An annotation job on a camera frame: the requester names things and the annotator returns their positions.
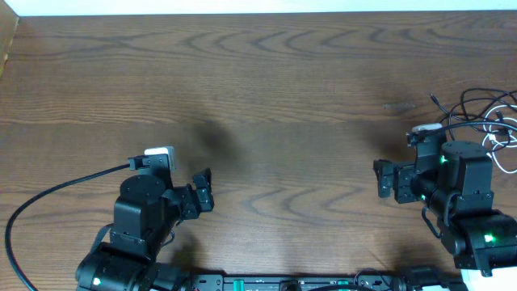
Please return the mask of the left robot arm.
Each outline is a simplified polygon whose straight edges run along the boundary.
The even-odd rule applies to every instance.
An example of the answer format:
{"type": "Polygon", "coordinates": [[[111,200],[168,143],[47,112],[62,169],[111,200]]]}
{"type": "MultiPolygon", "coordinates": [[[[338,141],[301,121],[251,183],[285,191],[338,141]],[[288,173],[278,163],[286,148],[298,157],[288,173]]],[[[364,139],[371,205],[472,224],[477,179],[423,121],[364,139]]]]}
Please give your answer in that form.
{"type": "Polygon", "coordinates": [[[214,208],[212,172],[174,186],[166,154],[128,160],[135,175],[120,185],[114,219],[100,231],[76,271],[77,288],[95,291],[190,290],[189,272],[157,261],[174,240],[174,226],[214,208]]]}

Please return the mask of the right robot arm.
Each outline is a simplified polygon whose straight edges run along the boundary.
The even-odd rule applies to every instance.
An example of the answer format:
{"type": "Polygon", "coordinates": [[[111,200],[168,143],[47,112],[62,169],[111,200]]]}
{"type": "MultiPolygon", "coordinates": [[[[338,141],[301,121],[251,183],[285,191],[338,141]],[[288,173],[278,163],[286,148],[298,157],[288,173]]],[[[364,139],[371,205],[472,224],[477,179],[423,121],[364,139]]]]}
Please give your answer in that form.
{"type": "Polygon", "coordinates": [[[420,201],[432,212],[431,233],[452,255],[456,268],[490,277],[496,268],[516,265],[516,220],[494,209],[493,163],[487,149],[472,141],[450,141],[438,124],[407,135],[416,151],[412,162],[373,163],[381,198],[399,204],[420,201]]]}

